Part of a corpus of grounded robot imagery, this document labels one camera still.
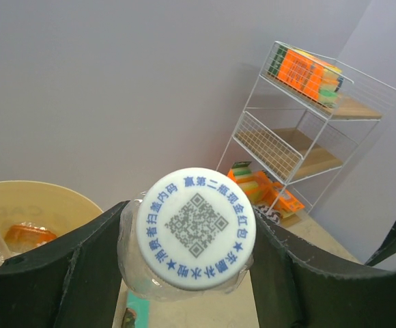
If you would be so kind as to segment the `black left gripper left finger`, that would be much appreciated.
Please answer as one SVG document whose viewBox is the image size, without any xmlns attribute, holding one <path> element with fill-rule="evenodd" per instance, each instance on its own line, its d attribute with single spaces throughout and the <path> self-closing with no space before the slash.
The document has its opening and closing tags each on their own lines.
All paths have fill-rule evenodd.
<svg viewBox="0 0 396 328">
<path fill-rule="evenodd" d="M 0 266 L 0 327 L 111 327 L 121 284 L 120 202 Z"/>
</svg>

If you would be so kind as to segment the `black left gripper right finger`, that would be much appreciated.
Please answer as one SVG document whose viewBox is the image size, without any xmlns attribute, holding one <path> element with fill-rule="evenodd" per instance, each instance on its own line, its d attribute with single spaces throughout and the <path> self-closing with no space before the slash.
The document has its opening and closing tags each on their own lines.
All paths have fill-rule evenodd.
<svg viewBox="0 0 396 328">
<path fill-rule="evenodd" d="M 331 254 L 255 211 L 260 327 L 396 327 L 396 271 Z"/>
</svg>

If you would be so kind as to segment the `orange label clear bottle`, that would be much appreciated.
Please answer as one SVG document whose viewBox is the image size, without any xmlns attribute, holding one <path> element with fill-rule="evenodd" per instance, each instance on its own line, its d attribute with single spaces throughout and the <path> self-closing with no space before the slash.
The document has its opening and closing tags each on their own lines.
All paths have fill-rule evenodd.
<svg viewBox="0 0 396 328">
<path fill-rule="evenodd" d="M 57 235 L 44 227 L 16 224 L 12 225 L 4 237 L 10 251 L 25 253 L 54 241 Z"/>
</svg>

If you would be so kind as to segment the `crushed clear bottle white cap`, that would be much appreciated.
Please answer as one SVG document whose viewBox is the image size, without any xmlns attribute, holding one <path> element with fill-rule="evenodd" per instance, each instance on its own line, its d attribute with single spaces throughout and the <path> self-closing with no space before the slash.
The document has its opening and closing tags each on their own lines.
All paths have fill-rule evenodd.
<svg viewBox="0 0 396 328">
<path fill-rule="evenodd" d="M 121 212 L 117 259 L 136 296 L 179 301 L 228 294 L 253 263 L 255 213 L 243 190 L 220 172 L 171 172 Z"/>
</svg>

